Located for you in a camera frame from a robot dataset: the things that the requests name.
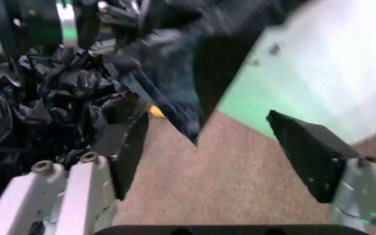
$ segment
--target black plastic bag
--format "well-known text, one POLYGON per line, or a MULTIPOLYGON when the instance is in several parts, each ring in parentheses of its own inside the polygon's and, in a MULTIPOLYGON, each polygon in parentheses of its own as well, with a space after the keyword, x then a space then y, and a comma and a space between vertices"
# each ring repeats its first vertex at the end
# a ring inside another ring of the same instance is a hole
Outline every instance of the black plastic bag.
POLYGON ((263 30, 306 0, 143 0, 139 39, 105 58, 191 141, 263 30))
MULTIPOLYGON (((0 57, 0 193, 11 178, 27 174, 40 160, 69 169, 110 125, 123 125, 125 134, 134 135, 134 119, 147 117, 145 108, 144 101, 85 51, 35 48, 14 63, 0 57)), ((137 124, 136 152, 120 150, 128 145, 123 136, 116 136, 110 147, 121 159, 138 163, 148 119, 137 124)), ((129 169, 130 175, 136 167, 129 169)), ((115 178, 113 183, 123 199, 128 185, 115 178)))

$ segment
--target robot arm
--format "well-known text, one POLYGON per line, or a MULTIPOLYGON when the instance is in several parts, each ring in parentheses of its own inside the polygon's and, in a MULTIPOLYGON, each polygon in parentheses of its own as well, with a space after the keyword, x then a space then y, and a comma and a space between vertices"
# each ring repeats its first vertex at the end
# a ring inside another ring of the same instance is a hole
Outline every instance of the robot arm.
POLYGON ((88 49, 101 21, 135 27, 137 5, 98 0, 0 0, 0 54, 16 57, 34 46, 88 49))

